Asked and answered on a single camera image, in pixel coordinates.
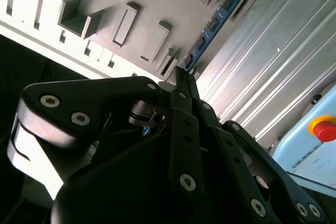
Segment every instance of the bolt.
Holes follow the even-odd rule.
[[[187,191],[194,191],[196,189],[196,182],[189,174],[182,174],[180,176],[180,183]]]
[[[239,131],[239,126],[235,123],[232,124],[232,128],[235,130],[235,131]]]
[[[55,108],[60,105],[59,99],[53,95],[44,95],[41,97],[40,102],[43,106],[48,108]]]
[[[187,98],[187,96],[186,96],[184,93],[180,92],[179,94],[180,94],[180,96],[182,96],[183,98]]]
[[[252,199],[251,200],[251,206],[252,206],[254,212],[256,212],[257,215],[259,215],[260,217],[265,217],[266,216],[266,209],[260,203],[259,200]]]
[[[90,117],[81,112],[76,112],[72,114],[71,121],[79,126],[86,126],[90,123]]]
[[[321,97],[322,95],[320,94],[313,95],[313,97],[310,99],[310,104],[315,105],[321,99]]]
[[[148,83],[147,86],[150,88],[150,89],[156,89],[155,85],[151,84],[151,83]]]
[[[204,107],[205,109],[207,109],[207,110],[211,110],[210,105],[207,104],[207,103],[203,103],[203,107]]]
[[[320,213],[320,211],[319,211],[314,205],[309,204],[309,208],[310,208],[310,210],[313,212],[313,214],[314,214],[316,217],[318,217],[318,218],[321,217],[321,213]]]
[[[299,210],[300,214],[302,214],[305,217],[308,217],[308,211],[302,204],[296,203],[296,208]]]

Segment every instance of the red button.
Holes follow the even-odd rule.
[[[313,128],[314,135],[322,142],[330,142],[336,139],[336,124],[330,121],[322,121]]]

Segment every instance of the emergency stop button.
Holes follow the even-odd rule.
[[[336,139],[336,124],[331,121],[322,121],[313,128],[314,135],[322,142],[330,142]]]
[[[336,140],[336,118],[331,115],[321,115],[308,124],[308,132],[322,142]]]

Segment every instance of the blue circuit board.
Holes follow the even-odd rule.
[[[180,65],[182,69],[189,72],[195,66],[201,55],[204,53],[208,45],[211,43],[240,1],[241,0],[223,0],[214,15],[204,27],[199,37],[196,39],[196,42],[189,50],[188,54],[184,57]]]

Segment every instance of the light blue control box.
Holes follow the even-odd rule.
[[[336,198],[336,140],[320,142],[308,124],[321,115],[336,118],[336,86],[284,136],[273,159],[300,185]]]

